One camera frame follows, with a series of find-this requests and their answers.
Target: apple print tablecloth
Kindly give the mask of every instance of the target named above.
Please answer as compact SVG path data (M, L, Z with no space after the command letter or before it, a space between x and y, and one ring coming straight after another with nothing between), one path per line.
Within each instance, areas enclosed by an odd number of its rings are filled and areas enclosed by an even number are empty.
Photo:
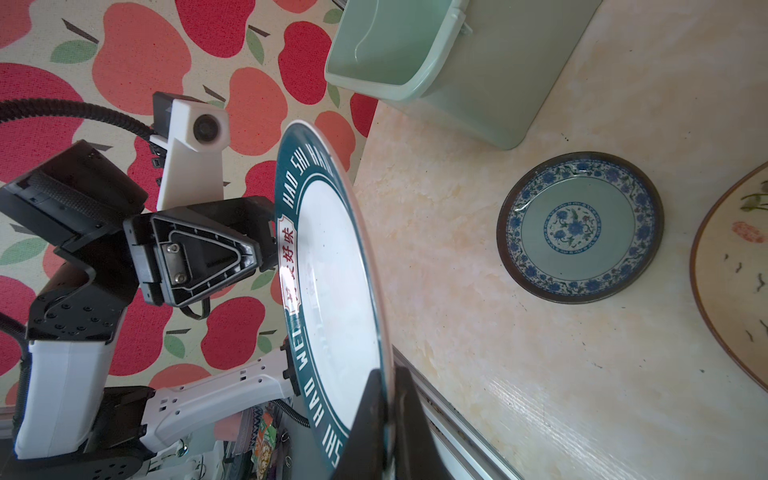
M13 0L0 12L0 101L64 98L152 122L155 91L226 108L227 198L274 200L275 159L294 119L323 131L354 177L376 101L328 85L323 67L341 11L331 0ZM162 171L145 142L111 125L32 118L0 125L0 181L84 139L127 171L154 210ZM0 215L0 310L23 323L61 264L52 248ZM280 285L262 273L212 297L207 320L169 306L128 307L109 386L175 386L277 348L286 336ZM15 403L18 347L0 335L0 402Z

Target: green-rimmed plate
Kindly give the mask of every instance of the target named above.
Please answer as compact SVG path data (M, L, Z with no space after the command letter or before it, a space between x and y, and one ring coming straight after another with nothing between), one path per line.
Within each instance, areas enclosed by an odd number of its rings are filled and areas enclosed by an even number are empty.
M391 406L394 367L352 185L330 143L304 121L280 142L275 218L296 374L315 439L335 468L370 372L381 369Z

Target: black cable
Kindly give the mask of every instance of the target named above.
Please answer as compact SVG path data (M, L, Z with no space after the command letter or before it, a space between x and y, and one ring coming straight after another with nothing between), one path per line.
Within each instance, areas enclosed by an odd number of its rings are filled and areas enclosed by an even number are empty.
M10 316L0 313L0 331L13 337L22 349L22 361L19 365L21 372L18 376L18 391L16 393L16 407L13 414L13 437L16 438L18 430L24 422L24 413L27 409L27 392L29 391L29 378L32 373L32 354L29 352L27 341L27 329L12 319Z
M124 128L147 142L150 135L157 133L151 127L124 113L83 101L22 98L0 102L0 124L31 117L73 117L103 121L115 127Z
M210 315L210 297L204 298L202 303L203 312L200 315L197 315L195 312L193 312L189 306L182 306L180 310L184 315L190 317L193 320L206 319Z
M280 410L283 410L286 415L288 415L291 419L293 419L294 422L298 423L302 427L309 428L310 427L310 421L306 419L306 417L301 416L296 410L292 409L290 405L285 403L283 400L273 400L272 403L277 406Z

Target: plastic container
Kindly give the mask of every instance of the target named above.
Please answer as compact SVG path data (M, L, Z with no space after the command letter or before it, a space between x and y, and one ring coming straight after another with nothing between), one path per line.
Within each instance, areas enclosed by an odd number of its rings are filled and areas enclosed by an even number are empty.
M519 144L601 0L350 0L326 80Z

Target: marble tabletop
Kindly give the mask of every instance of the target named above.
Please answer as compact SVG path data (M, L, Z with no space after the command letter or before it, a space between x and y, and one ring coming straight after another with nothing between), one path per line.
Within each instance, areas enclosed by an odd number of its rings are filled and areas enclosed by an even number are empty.
M379 104L355 191L392 342L528 480L765 478L768 392L710 334L688 261L767 147L760 0L604 0L511 151ZM667 217L639 280L586 305L527 293L495 240L515 182L572 151L636 164Z

